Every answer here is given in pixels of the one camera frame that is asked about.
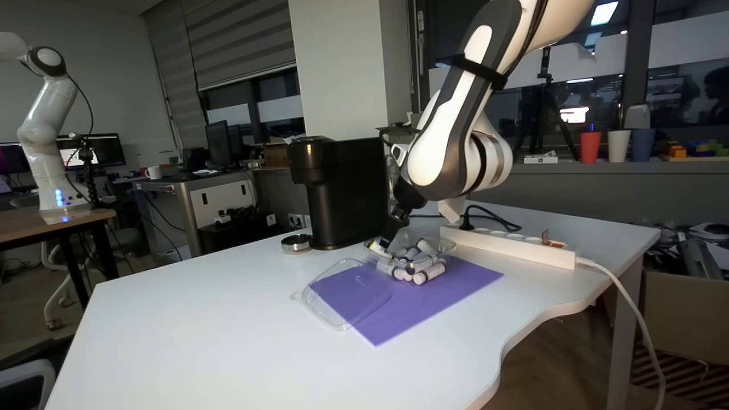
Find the clear plastic bowl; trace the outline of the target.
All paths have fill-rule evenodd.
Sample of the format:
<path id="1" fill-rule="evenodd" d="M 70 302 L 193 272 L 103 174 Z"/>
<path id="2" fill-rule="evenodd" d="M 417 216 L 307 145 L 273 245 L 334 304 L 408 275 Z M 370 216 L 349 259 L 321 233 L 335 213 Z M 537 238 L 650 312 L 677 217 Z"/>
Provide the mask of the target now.
<path id="1" fill-rule="evenodd" d="M 446 268 L 447 268 L 447 265 L 450 260 L 450 256 L 453 254 L 453 252 L 456 249 L 456 244 L 448 239 L 441 239 L 440 237 L 430 236 L 430 235 L 427 235 L 426 233 L 418 231 L 418 230 L 413 230 L 410 228 L 403 228 L 396 234 L 396 236 L 394 237 L 394 239 L 392 241 L 388 242 L 388 246 L 384 246 L 384 245 L 383 246 L 386 249 L 392 250 L 392 249 L 394 249 L 394 247 L 397 247 L 397 246 L 412 245 L 420 237 L 426 238 L 427 240 L 436 244 L 437 247 L 439 247 L 439 250 L 441 252 L 443 252 L 443 254 L 445 255 Z M 363 247 L 367 254 L 368 261 L 371 262 L 373 265 L 375 265 L 374 255 L 372 254 L 372 252 L 370 252 L 370 250 L 368 250 L 366 248 L 367 244 L 372 240 L 378 240 L 380 243 L 381 238 L 376 237 L 374 239 L 367 240 L 363 243 Z"/>

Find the white extension power strip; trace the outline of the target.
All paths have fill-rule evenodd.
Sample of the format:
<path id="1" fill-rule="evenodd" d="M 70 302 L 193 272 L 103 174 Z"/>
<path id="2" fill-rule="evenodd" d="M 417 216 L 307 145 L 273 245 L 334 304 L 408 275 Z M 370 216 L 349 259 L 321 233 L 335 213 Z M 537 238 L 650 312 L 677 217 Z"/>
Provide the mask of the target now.
<path id="1" fill-rule="evenodd" d="M 507 236 L 494 236 L 492 231 L 463 231 L 447 226 L 440 227 L 440 236 L 458 246 L 484 250 L 531 260 L 551 267 L 575 270 L 576 253 L 573 250 L 552 247 L 542 243 L 532 243 L 524 238 L 514 239 Z"/>

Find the black coffee machine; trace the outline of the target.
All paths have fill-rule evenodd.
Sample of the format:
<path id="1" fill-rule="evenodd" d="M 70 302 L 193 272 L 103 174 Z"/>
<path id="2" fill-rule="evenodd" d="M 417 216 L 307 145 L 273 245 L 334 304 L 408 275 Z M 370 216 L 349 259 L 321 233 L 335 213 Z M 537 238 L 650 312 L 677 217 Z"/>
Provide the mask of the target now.
<path id="1" fill-rule="evenodd" d="M 286 150 L 292 181 L 306 189 L 313 248 L 334 250 L 380 235 L 390 203 L 379 138 L 298 137 Z"/>

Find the heap of small white bottles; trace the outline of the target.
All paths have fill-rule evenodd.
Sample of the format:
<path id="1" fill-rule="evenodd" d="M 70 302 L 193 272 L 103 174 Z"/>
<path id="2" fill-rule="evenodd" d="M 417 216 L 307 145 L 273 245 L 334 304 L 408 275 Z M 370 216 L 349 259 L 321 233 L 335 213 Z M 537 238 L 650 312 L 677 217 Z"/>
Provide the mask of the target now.
<path id="1" fill-rule="evenodd" d="M 375 267 L 378 272 L 396 280 L 424 285 L 445 273 L 447 269 L 447 260 L 443 252 L 424 237 L 418 238 L 412 245 L 397 246 L 387 250 L 391 257 L 383 257 L 372 252 L 375 257 Z"/>

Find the purple mat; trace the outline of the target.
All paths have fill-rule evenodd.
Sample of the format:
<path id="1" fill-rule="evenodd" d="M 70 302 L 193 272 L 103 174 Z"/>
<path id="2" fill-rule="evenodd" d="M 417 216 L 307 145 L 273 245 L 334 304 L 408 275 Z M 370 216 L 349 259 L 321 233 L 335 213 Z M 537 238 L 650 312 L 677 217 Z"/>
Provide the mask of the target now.
<path id="1" fill-rule="evenodd" d="M 378 347 L 502 277 L 500 272 L 450 257 L 446 272 L 424 285 L 392 278 L 391 299 L 352 329 Z"/>

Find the clear plastic lid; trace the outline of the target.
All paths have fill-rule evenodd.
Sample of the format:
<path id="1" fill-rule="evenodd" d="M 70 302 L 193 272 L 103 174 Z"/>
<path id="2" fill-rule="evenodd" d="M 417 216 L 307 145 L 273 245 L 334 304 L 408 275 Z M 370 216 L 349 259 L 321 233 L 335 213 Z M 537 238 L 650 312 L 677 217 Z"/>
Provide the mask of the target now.
<path id="1" fill-rule="evenodd" d="M 372 263 L 343 259 L 307 283 L 296 299 L 323 324 L 344 331 L 384 306 L 392 285 Z"/>

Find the round metal tin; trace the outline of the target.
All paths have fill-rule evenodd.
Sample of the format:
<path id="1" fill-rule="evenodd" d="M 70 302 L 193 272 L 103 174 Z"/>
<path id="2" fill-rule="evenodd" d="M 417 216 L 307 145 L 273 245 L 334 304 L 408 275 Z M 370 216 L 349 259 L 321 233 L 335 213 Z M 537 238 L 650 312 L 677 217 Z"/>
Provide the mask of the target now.
<path id="1" fill-rule="evenodd" d="M 289 235 L 281 239 L 281 249 L 286 254 L 299 254 L 312 249 L 312 236 L 307 233 Z"/>

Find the red cup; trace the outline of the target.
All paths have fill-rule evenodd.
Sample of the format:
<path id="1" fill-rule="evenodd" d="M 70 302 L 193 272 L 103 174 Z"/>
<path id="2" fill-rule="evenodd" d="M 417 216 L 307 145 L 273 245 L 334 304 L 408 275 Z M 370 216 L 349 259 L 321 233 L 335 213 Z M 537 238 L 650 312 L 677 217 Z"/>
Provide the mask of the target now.
<path id="1" fill-rule="evenodd" d="M 580 161 L 585 164 L 594 164 L 598 160 L 602 132 L 580 133 Z"/>

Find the monitor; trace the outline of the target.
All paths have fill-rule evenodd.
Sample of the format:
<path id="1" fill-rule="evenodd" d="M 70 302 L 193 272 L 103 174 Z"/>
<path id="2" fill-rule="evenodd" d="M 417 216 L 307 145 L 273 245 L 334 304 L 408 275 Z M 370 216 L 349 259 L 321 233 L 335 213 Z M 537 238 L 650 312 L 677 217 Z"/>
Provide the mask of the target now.
<path id="1" fill-rule="evenodd" d="M 28 173 L 30 166 L 20 143 L 0 143 L 0 175 Z"/>
<path id="2" fill-rule="evenodd" d="M 78 152 L 82 142 L 87 142 L 89 148 L 93 150 L 92 164 L 94 166 L 109 167 L 126 164 L 124 151 L 117 133 L 94 133 L 80 140 L 73 140 L 68 135 L 60 135 L 56 140 L 56 144 L 60 155 L 62 155 L 63 163 L 68 169 L 80 170 L 83 168 L 84 164 Z"/>
<path id="3" fill-rule="evenodd" d="M 230 145 L 228 124 L 220 120 L 205 126 L 208 143 L 209 161 L 216 168 L 230 168 L 234 165 L 234 154 Z"/>

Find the grey desk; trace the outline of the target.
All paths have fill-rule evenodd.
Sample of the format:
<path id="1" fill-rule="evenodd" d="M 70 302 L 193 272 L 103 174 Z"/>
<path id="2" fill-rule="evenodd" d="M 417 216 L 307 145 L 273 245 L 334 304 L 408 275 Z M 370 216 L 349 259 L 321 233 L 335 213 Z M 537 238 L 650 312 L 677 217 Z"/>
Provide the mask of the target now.
<path id="1" fill-rule="evenodd" d="M 229 208 L 253 208 L 258 192 L 245 170 L 205 176 L 178 174 L 131 185 L 151 251 L 175 260 L 202 255 L 199 229 Z"/>

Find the white cup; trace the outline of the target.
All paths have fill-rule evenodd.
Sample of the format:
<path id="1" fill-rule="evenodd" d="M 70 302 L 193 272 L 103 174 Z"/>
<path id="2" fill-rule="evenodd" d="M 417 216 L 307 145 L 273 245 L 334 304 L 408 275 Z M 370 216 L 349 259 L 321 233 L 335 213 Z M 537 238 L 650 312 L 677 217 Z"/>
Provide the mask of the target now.
<path id="1" fill-rule="evenodd" d="M 631 130 L 611 130 L 611 132 L 607 132 L 609 163 L 624 163 L 626 161 L 630 138 Z"/>

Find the window blind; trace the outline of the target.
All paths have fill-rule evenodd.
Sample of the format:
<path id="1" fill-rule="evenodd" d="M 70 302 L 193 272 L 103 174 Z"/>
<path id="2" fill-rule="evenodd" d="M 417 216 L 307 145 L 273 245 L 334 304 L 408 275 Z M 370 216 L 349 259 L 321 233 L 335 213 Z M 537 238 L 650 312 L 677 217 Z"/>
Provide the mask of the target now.
<path id="1" fill-rule="evenodd" d="M 142 17 L 170 91 L 295 63 L 288 0 L 162 0 Z"/>

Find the blue cup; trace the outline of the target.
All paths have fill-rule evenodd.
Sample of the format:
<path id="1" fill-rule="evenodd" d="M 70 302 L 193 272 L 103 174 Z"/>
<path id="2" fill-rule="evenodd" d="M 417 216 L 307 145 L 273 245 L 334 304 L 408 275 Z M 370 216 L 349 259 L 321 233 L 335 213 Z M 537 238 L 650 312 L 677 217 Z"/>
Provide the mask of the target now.
<path id="1" fill-rule="evenodd" d="M 636 128 L 631 130 L 631 161 L 649 162 L 653 156 L 656 130 L 654 128 Z"/>

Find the heap of coloured toy blocks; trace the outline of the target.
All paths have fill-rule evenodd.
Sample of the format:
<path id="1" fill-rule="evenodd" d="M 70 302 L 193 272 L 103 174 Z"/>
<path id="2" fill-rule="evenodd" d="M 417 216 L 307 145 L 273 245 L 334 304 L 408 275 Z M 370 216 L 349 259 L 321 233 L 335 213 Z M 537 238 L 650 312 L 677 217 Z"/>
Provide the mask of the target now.
<path id="1" fill-rule="evenodd" d="M 665 162 L 729 162 L 729 145 L 718 140 L 667 142 L 659 158 Z"/>

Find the cardboard box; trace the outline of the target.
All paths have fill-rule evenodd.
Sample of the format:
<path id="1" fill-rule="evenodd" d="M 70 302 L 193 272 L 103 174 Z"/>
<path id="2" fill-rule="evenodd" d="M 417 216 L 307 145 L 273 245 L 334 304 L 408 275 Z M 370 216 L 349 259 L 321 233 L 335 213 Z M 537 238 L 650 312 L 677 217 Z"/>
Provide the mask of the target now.
<path id="1" fill-rule="evenodd" d="M 656 350 L 729 366 L 729 282 L 645 272 L 643 316 Z"/>

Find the wooden table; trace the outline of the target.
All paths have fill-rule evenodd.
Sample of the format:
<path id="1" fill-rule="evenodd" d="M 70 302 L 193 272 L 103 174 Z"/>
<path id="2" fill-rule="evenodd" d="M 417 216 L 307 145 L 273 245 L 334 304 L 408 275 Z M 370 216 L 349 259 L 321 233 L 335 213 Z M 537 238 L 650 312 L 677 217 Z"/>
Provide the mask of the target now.
<path id="1" fill-rule="evenodd" d="M 88 306 L 89 291 L 71 246 L 71 236 L 84 232 L 91 233 L 102 272 L 106 273 L 108 280 L 119 278 L 106 231 L 107 221 L 115 216 L 116 212 L 110 208 L 96 210 L 81 208 L 71 212 L 46 213 L 36 208 L 23 207 L 0 212 L 0 253 L 48 240 L 58 240 L 60 250 L 65 257 L 68 275 L 84 311 Z"/>

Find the office chair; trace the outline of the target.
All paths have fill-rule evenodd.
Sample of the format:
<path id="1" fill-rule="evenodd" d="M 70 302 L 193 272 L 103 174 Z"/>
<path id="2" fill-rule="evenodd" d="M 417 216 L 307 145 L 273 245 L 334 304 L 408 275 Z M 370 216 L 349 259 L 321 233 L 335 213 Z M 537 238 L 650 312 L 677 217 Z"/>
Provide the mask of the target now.
<path id="1" fill-rule="evenodd" d="M 0 410 L 44 410 L 56 379 L 57 371 L 47 359 L 0 362 Z"/>

